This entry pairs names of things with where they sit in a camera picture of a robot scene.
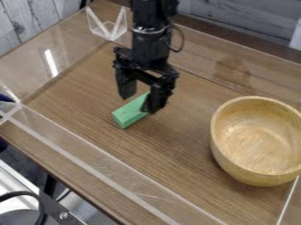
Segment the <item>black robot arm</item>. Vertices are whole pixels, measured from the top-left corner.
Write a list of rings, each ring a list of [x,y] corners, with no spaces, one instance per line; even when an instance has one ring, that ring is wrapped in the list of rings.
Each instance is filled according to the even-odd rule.
[[[132,0],[132,48],[115,47],[115,78],[122,99],[137,92],[137,82],[150,86],[142,103],[145,113],[156,113],[168,104],[180,72],[169,64],[172,48],[170,20],[178,14],[180,0]]]

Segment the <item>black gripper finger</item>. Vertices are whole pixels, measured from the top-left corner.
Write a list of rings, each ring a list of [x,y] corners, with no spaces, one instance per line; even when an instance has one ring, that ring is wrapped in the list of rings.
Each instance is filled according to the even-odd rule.
[[[117,67],[115,79],[122,99],[130,98],[137,93],[137,78],[134,77],[133,71],[123,67]]]
[[[141,110],[145,113],[156,113],[168,104],[169,97],[176,87],[176,78],[164,76],[152,86],[150,93],[144,101]]]

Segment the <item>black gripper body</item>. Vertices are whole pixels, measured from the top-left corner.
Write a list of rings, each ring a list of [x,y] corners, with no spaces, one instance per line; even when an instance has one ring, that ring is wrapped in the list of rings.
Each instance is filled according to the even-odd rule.
[[[158,31],[133,29],[132,48],[114,49],[114,68],[123,67],[133,71],[137,80],[153,85],[164,76],[180,77],[180,72],[170,66],[170,52],[180,52],[170,45],[173,27],[168,25]]]

